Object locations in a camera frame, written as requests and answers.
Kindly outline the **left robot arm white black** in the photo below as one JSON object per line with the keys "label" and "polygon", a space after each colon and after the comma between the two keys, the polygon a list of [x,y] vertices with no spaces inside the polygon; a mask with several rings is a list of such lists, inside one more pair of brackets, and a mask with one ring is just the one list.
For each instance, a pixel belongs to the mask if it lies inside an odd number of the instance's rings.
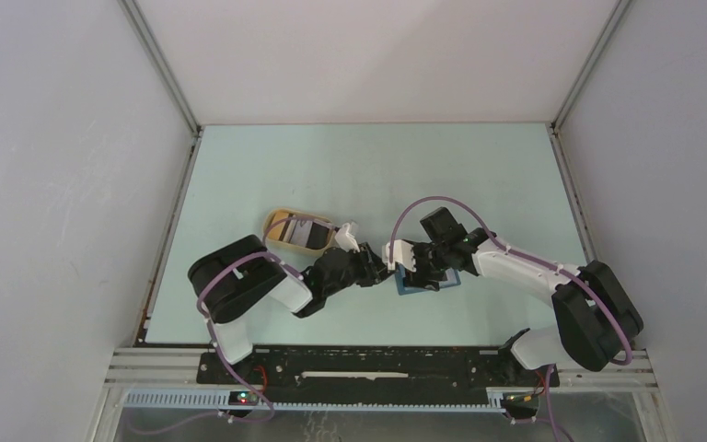
{"label": "left robot arm white black", "polygon": [[303,319],[323,309],[328,298],[341,291],[379,285],[391,275],[367,243],[351,250],[328,248],[299,272],[254,235],[203,256],[187,273],[197,296],[196,308],[221,356],[218,370],[237,384],[250,379],[254,371],[246,315],[264,298],[274,299]]}

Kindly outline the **blue card holder wallet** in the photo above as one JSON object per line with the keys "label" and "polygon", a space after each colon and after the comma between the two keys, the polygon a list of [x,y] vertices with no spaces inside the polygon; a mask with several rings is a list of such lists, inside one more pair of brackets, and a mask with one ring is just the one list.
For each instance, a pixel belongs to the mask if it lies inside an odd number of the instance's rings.
{"label": "blue card holder wallet", "polygon": [[448,269],[437,282],[429,282],[421,285],[411,282],[407,271],[399,267],[399,273],[395,276],[397,292],[400,296],[412,295],[422,292],[437,292],[461,285],[460,276],[457,270]]}

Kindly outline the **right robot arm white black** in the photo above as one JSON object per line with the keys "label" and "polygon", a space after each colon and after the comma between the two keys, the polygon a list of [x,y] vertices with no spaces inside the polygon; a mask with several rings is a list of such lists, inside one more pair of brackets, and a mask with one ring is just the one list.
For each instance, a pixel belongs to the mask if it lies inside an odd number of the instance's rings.
{"label": "right robot arm white black", "polygon": [[604,262],[576,266],[540,258],[498,238],[485,224],[468,231],[445,207],[421,225],[427,241],[391,236],[383,247],[385,264],[404,270],[407,284],[435,289],[436,277],[453,269],[517,286],[552,309],[551,326],[520,331],[504,345],[498,370],[507,383],[521,385],[536,369],[560,362],[593,372],[632,362],[632,341],[643,319]]}

